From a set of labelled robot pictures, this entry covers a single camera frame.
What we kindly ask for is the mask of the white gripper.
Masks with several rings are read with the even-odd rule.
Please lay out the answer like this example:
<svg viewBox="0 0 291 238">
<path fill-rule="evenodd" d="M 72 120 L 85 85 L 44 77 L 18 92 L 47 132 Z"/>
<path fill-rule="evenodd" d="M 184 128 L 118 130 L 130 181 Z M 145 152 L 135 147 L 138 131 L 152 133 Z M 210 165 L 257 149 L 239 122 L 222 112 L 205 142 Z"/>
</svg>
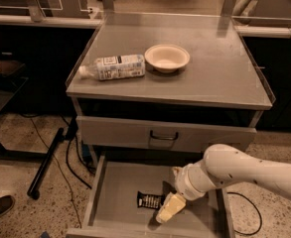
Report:
<svg viewBox="0 0 291 238">
<path fill-rule="evenodd" d="M 179 213 L 186 206 L 186 200 L 194 201 L 207 192 L 202 185 L 205 174 L 200 162 L 187 164 L 184 167 L 172 167 L 172 172 L 177 193 L 170 192 L 159 209 L 155 219 L 161 224 Z"/>
</svg>

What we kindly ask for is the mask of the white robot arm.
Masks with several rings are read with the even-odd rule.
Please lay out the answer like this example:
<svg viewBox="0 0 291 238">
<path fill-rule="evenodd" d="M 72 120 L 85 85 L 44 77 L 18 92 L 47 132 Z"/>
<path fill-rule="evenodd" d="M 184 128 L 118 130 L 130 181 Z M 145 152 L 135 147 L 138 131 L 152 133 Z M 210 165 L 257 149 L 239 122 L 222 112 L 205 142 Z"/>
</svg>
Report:
<svg viewBox="0 0 291 238">
<path fill-rule="evenodd" d="M 226 144 L 206 148 L 203 158 L 173 167 L 175 193 L 170 192 L 156 215 L 163 224 L 183 210 L 187 201 L 210 190 L 249 182 L 291 200 L 291 164 L 261 160 Z"/>
</svg>

